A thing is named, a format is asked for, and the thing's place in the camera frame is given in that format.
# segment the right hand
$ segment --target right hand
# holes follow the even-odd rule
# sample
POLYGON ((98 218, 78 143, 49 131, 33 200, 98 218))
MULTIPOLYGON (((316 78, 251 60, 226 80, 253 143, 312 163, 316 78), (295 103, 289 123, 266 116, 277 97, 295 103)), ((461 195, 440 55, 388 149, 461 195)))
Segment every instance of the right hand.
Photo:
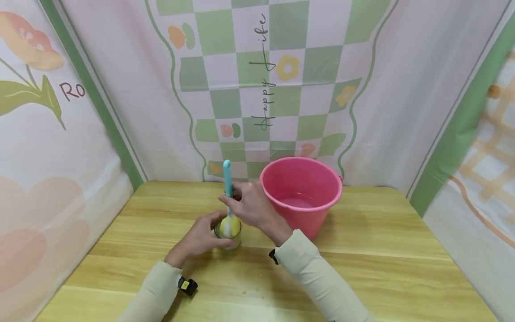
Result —
POLYGON ((220 196, 223 202, 245 224, 261 229, 277 246, 293 233, 268 200, 259 182, 233 182, 234 197, 220 196))

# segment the yellow flower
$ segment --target yellow flower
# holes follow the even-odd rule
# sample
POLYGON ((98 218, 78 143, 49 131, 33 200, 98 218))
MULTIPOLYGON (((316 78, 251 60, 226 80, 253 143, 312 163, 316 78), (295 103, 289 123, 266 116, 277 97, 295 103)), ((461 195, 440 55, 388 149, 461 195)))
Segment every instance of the yellow flower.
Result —
POLYGON ((18 58, 38 71, 52 71, 64 65, 48 37, 15 13, 0 11, 0 38, 18 58))
POLYGON ((299 59, 297 57, 284 55, 279 59, 279 63, 274 70, 281 81, 294 79, 299 74, 299 59))
POLYGON ((344 89, 341 90, 341 93, 336 97, 336 102, 338 102, 338 106, 342 107, 347 104, 354 92, 356 91, 356 86, 345 86, 344 89))

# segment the checkered pattern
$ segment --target checkered pattern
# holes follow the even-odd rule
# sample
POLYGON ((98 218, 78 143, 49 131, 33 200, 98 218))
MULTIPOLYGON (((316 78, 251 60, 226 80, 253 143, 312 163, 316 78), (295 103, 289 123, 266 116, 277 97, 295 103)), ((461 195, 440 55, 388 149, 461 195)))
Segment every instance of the checkered pattern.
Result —
POLYGON ((157 0, 206 177, 224 159, 246 180, 278 158, 334 156, 389 2, 363 16, 351 0, 157 0))
POLYGON ((498 83, 489 90, 481 131, 472 144, 459 174, 479 186, 478 200, 495 198, 509 207, 506 221, 515 224, 515 54, 508 55, 498 83))

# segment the water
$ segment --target water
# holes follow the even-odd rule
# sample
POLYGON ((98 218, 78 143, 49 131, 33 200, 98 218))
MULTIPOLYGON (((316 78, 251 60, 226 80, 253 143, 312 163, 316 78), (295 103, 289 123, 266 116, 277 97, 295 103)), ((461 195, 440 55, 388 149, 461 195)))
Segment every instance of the water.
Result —
POLYGON ((314 208, 317 207, 313 198, 308 195, 295 191, 283 192, 276 197, 283 204, 298 208, 314 208))

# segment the sleeve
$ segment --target sleeve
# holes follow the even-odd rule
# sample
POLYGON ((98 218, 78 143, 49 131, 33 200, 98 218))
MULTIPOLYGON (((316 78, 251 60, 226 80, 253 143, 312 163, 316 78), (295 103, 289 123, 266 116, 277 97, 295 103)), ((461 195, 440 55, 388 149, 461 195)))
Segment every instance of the sleeve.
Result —
POLYGON ((350 286, 300 230, 276 248, 275 257, 304 287, 327 321, 375 322, 350 286))
POLYGON ((157 262, 117 322, 161 322, 175 299, 181 274, 181 269, 157 262))

